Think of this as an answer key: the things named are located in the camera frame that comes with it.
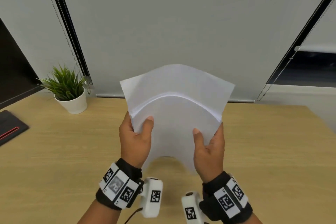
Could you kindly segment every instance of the wooden desk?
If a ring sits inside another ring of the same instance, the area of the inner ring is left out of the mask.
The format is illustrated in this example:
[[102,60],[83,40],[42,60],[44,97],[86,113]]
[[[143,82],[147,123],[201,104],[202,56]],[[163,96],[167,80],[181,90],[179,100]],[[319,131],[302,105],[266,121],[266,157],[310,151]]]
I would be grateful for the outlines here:
[[[31,128],[0,147],[0,223],[76,223],[98,182],[119,158],[124,99],[90,98],[68,114],[32,95],[9,107]],[[304,106],[229,103],[223,114],[225,170],[234,174],[264,224],[336,223],[336,136]],[[181,197],[201,180],[173,158],[144,176],[164,182],[158,218],[131,223],[186,223]],[[119,223],[138,207],[123,210]]]

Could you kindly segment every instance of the white paper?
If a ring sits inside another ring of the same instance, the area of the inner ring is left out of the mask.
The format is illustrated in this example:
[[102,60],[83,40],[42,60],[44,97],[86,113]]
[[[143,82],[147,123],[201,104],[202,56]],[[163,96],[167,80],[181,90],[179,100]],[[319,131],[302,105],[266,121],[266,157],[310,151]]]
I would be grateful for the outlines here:
[[143,168],[161,156],[180,160],[194,171],[192,130],[208,144],[221,123],[234,85],[185,65],[167,65],[120,82],[134,131],[154,117],[152,147]]

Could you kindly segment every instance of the left hand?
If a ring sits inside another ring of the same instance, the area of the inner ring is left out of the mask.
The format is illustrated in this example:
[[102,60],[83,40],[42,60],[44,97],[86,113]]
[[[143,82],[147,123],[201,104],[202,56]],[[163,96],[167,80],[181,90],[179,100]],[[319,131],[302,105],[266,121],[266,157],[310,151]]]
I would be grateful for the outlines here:
[[146,161],[152,144],[152,130],[154,118],[149,116],[142,125],[142,132],[135,133],[131,117],[126,112],[125,118],[119,127],[121,158],[130,165],[141,168]]

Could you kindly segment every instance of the fingernail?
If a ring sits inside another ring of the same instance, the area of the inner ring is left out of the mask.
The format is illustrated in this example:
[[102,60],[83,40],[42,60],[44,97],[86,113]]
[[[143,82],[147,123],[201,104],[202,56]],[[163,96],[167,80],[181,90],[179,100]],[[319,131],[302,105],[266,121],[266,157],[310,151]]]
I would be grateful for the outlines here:
[[200,131],[199,131],[199,129],[197,129],[197,128],[194,128],[193,130],[192,130],[192,133],[193,133],[193,135],[196,135],[196,134],[198,134]]

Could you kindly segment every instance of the right hand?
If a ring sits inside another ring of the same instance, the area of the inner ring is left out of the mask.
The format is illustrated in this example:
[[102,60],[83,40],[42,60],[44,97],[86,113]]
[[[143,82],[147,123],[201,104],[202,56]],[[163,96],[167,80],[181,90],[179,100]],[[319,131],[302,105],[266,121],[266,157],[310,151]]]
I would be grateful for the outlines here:
[[209,145],[204,145],[203,135],[197,128],[194,128],[192,133],[195,142],[195,169],[202,181],[208,183],[223,172],[225,150],[223,122],[219,125]]

